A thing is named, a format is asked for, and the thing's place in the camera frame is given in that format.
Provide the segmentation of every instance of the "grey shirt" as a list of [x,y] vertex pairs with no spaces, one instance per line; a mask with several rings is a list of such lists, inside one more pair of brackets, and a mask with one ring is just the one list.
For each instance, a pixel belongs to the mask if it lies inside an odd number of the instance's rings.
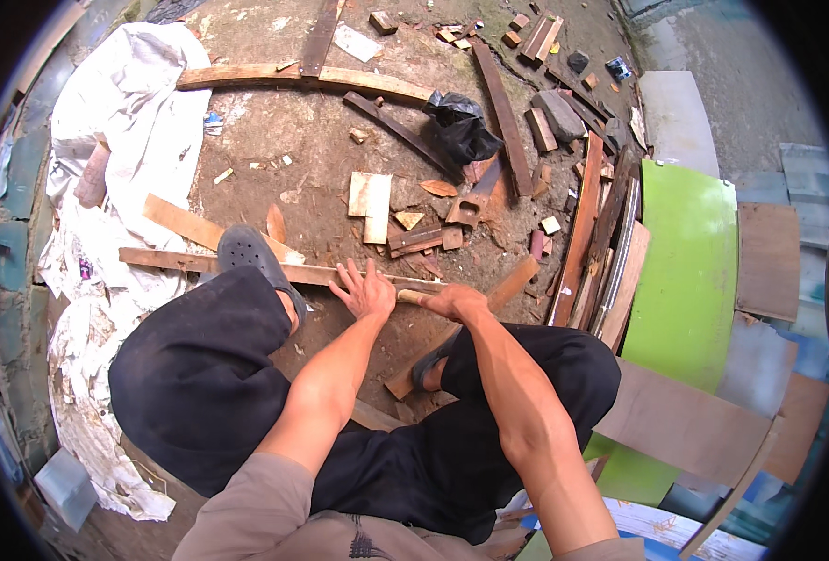
[[[172,559],[284,561],[375,558],[486,561],[462,538],[399,522],[321,511],[308,516],[315,479],[293,460],[254,453],[196,514]],[[645,559],[641,539],[609,539],[554,561]]]

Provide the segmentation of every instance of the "forearm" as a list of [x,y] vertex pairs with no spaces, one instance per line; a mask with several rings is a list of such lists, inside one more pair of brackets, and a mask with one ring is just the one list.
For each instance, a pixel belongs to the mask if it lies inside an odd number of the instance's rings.
[[281,416],[256,447],[297,460],[318,473],[336,435],[352,415],[374,342],[386,318],[356,320],[302,367]]
[[481,309],[463,318],[505,457],[521,476],[555,555],[616,538],[576,431],[545,372]]

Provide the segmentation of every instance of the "person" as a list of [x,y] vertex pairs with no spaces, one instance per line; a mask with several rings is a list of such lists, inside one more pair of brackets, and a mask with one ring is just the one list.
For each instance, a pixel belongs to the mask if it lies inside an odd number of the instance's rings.
[[620,371],[589,334],[502,324],[449,285],[420,306],[462,324],[413,368],[455,401],[392,432],[344,430],[396,290],[368,259],[330,290],[353,324],[292,383],[268,358],[305,320],[261,234],[219,242],[222,273],[157,309],[109,370],[129,439],[211,499],[176,560],[486,559],[495,509],[526,488],[555,559],[643,559],[621,539],[581,450]]

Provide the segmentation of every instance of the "black pants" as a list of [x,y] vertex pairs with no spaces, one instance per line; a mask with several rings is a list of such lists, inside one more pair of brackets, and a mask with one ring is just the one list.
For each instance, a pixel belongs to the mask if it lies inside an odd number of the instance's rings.
[[[218,493],[277,420],[290,383],[268,355],[290,334],[268,281],[222,273],[154,311],[109,369],[112,409],[138,448],[202,496]],[[555,386],[581,449],[614,404],[620,370],[587,333],[506,325]],[[393,432],[343,432],[315,479],[311,511],[412,524],[477,544],[523,488],[502,454],[474,344],[461,331],[443,371],[459,401]]]

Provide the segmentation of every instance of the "wooden handle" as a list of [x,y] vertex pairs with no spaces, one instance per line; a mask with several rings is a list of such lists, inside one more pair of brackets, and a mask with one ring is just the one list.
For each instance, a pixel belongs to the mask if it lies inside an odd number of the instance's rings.
[[430,296],[425,293],[419,293],[417,290],[409,290],[408,288],[403,288],[396,294],[396,300],[398,302],[408,302],[409,304],[417,304],[418,298],[421,296]]

